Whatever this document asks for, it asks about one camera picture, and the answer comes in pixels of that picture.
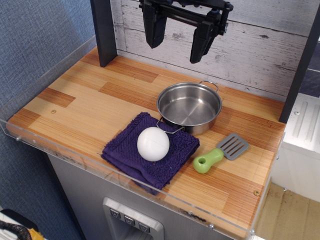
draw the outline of purple dish cloth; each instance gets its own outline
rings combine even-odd
[[[159,161],[147,161],[138,152],[138,136],[144,129],[156,127],[157,122],[149,113],[141,112],[105,146],[101,157],[130,177],[161,190],[195,153],[200,141],[182,130],[174,134],[167,133],[170,141],[167,155]],[[176,130],[163,122],[158,125],[167,132]],[[154,195],[158,193],[150,187],[135,183]]]

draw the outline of wooden countertop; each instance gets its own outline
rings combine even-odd
[[[141,112],[159,119],[156,101],[163,89],[200,81],[121,56],[102,68],[95,48],[8,121],[20,129],[10,124],[7,128],[88,171],[106,175],[104,166],[113,167],[99,155],[104,146]],[[251,229],[285,129],[285,124],[278,122],[284,104],[219,87],[222,111],[215,125],[196,136],[200,147],[163,189],[167,194],[160,193],[157,198],[186,212],[188,204],[194,205],[190,217],[243,238],[243,230],[233,225]],[[193,158],[209,152],[231,133],[247,140],[249,149],[234,161],[224,158],[207,174],[197,173]],[[183,206],[180,200],[188,204]]]

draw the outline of metal loop handle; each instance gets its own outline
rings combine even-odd
[[[215,92],[218,92],[218,90],[219,90],[218,85],[215,84],[215,83],[213,83],[212,81],[202,80],[201,82],[199,82],[199,84],[201,84],[201,83],[210,83],[210,84],[213,84],[213,85],[215,85],[215,87],[216,87],[216,91],[215,91]]]
[[[160,120],[156,123],[156,126],[159,128],[159,129],[161,129],[161,127],[159,127],[158,126],[158,123],[162,120],[162,119],[164,119],[164,117],[162,116],[161,118],[160,118]],[[165,130],[162,130],[162,131],[164,131],[166,134],[175,134],[176,132],[178,132],[178,131],[180,131],[180,130],[184,130],[185,129],[185,127],[184,126],[182,126],[182,127],[180,127],[179,129],[177,129],[177,130],[175,130],[175,131],[165,131]]]

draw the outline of spatula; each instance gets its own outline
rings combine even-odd
[[[236,133],[231,133],[218,143],[215,149],[196,157],[193,160],[193,167],[198,173],[205,174],[215,163],[221,161],[224,156],[229,160],[235,160],[248,147],[249,143],[246,140]]]

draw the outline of white ball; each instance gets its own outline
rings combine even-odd
[[[150,162],[163,159],[169,151],[169,146],[169,137],[158,127],[148,127],[138,137],[138,152]]]

